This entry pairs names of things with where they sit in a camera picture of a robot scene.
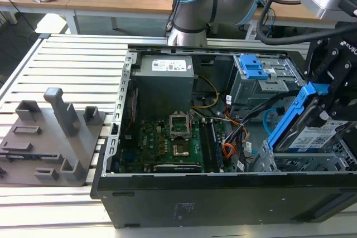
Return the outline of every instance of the green circuit board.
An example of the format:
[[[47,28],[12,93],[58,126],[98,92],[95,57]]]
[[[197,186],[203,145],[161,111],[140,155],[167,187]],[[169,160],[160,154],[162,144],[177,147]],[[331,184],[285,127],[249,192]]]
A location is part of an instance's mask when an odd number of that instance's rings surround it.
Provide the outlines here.
[[[120,173],[152,173],[155,165],[187,164],[200,166],[201,172],[205,172],[207,158],[204,159],[202,152],[205,151],[207,154],[207,151],[206,147],[202,147],[203,141],[201,141],[201,138],[203,137],[200,136],[200,124],[198,120],[192,120],[189,126],[190,137],[171,139],[169,120],[143,120],[138,122],[137,135],[133,138],[133,143],[125,146],[122,156],[115,165],[116,169],[119,169]],[[173,122],[173,126],[174,131],[184,132],[187,130],[184,120]],[[221,141],[225,138],[223,124],[215,122],[215,130],[220,146]]]
[[[176,129],[185,130],[185,123],[177,126]],[[181,142],[187,143],[188,155],[176,156],[173,152],[175,140],[170,139],[170,125],[168,120],[142,121],[139,131],[138,145],[141,153],[138,159],[141,162],[160,163],[199,163],[202,164],[202,154],[200,148],[200,133],[197,122],[192,122],[192,133],[190,140]]]

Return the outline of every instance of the yellow cable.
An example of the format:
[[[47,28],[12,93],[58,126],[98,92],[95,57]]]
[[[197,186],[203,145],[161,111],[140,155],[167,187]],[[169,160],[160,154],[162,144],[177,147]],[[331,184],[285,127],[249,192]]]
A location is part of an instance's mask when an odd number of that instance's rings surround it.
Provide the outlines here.
[[[209,104],[209,105],[205,105],[205,106],[191,106],[191,108],[193,109],[208,109],[208,108],[211,108],[213,106],[215,106],[219,100],[219,93],[218,93],[218,90],[216,89],[216,87],[211,83],[211,81],[209,81],[207,78],[205,78],[204,76],[202,75],[198,75],[198,77],[204,79],[208,84],[211,85],[211,87],[214,89],[214,91],[216,92],[216,98],[214,100],[214,102],[212,104]]]

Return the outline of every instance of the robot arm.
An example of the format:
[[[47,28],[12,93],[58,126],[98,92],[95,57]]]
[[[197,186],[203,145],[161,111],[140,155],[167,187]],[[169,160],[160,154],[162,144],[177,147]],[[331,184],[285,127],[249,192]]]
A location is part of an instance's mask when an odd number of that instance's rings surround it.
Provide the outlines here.
[[[300,1],[268,0],[260,17],[261,22],[272,2],[300,4]],[[357,0],[302,0],[301,4],[313,11],[317,18],[357,22]],[[167,43],[170,46],[206,46],[207,23],[244,24],[253,17],[256,8],[257,0],[180,0],[173,16],[172,30]],[[308,35],[268,38],[262,31],[261,23],[258,23],[257,36],[267,45],[288,45],[341,36],[355,31],[357,23]]]
[[[168,37],[171,46],[206,46],[206,24],[245,24],[258,0],[180,0]]]

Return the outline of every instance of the blue cable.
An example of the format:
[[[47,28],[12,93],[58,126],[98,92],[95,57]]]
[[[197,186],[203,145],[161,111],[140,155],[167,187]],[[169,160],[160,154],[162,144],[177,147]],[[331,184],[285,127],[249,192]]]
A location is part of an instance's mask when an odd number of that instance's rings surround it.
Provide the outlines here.
[[[272,132],[270,131],[269,127],[268,127],[268,122],[267,122],[267,118],[268,118],[268,114],[271,112],[271,111],[276,111],[277,109],[276,108],[270,108],[268,110],[266,110],[266,112],[264,113],[264,116],[263,116],[263,126],[264,126],[264,129],[266,130],[266,132],[270,135],[272,134]]]

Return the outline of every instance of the hard drive label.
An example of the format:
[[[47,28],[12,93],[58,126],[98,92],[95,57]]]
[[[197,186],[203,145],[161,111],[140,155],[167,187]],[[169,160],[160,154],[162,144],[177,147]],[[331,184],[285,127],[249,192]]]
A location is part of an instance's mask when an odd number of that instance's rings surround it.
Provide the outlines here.
[[[348,121],[327,121],[325,125],[320,128],[305,127],[290,144],[289,149],[322,148],[336,134],[336,128],[347,122]]]

